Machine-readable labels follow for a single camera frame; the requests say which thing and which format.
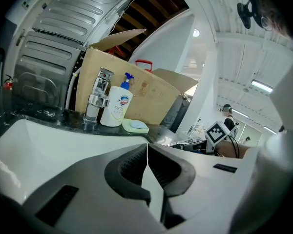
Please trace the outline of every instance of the dark granite countertop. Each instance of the dark granite countertop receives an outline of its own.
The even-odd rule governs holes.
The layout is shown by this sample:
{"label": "dark granite countertop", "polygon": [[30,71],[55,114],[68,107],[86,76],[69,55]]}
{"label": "dark granite countertop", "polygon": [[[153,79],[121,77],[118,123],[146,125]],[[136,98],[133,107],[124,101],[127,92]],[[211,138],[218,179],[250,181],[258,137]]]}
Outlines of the dark granite countertop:
{"label": "dark granite countertop", "polygon": [[161,125],[148,125],[149,133],[130,133],[122,126],[106,127],[100,124],[84,124],[84,114],[60,107],[46,106],[27,101],[0,88],[0,137],[20,119],[66,131],[103,136],[141,136],[150,143],[169,145],[181,139]]}

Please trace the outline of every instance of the sink basin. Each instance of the sink basin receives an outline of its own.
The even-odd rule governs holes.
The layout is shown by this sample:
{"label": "sink basin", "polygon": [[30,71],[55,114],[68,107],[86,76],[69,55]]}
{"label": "sink basin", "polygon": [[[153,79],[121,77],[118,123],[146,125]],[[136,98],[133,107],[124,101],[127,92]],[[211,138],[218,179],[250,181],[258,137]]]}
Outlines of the sink basin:
{"label": "sink basin", "polygon": [[77,161],[143,143],[139,136],[75,133],[21,119],[0,138],[0,192],[22,204]]}

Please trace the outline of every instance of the chrome faucet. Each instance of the chrome faucet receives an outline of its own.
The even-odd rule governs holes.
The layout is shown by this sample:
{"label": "chrome faucet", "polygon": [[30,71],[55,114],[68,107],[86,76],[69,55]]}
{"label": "chrome faucet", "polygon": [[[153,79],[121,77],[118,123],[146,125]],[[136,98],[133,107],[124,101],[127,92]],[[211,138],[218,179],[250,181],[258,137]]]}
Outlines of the chrome faucet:
{"label": "chrome faucet", "polygon": [[99,109],[108,106],[109,98],[105,94],[105,91],[113,74],[113,72],[103,67],[100,68],[98,77],[93,84],[92,93],[88,99],[88,105],[84,115],[85,123],[97,123]]}

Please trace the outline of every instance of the hand sanitizer bottle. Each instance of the hand sanitizer bottle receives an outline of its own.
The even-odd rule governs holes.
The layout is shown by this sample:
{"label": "hand sanitizer bottle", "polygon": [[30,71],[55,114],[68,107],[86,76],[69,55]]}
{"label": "hand sanitizer bottle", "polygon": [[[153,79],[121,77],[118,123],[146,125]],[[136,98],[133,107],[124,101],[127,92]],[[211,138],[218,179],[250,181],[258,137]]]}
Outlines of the hand sanitizer bottle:
{"label": "hand sanitizer bottle", "polygon": [[100,123],[104,126],[117,127],[124,119],[133,96],[129,91],[129,80],[134,79],[129,73],[125,73],[125,75],[127,76],[126,81],[120,87],[111,87],[109,91],[109,105],[104,109],[100,120]]}

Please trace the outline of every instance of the white ceiling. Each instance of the white ceiling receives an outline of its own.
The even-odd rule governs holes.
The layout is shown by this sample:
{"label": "white ceiling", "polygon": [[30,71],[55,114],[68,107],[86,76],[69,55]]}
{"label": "white ceiling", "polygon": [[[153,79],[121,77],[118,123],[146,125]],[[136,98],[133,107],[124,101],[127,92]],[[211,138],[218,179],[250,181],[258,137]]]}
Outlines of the white ceiling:
{"label": "white ceiling", "polygon": [[[249,115],[255,124],[266,125],[277,131],[282,122],[268,93],[251,86],[251,81],[256,79],[275,87],[293,62],[293,40],[265,31],[253,19],[251,29],[246,29],[236,5],[247,1],[200,0],[206,15],[213,22],[217,36],[217,105],[229,103],[236,110]],[[207,47],[201,36],[194,38],[183,73],[199,77],[206,52]],[[197,68],[187,67],[191,59],[199,63]]]}

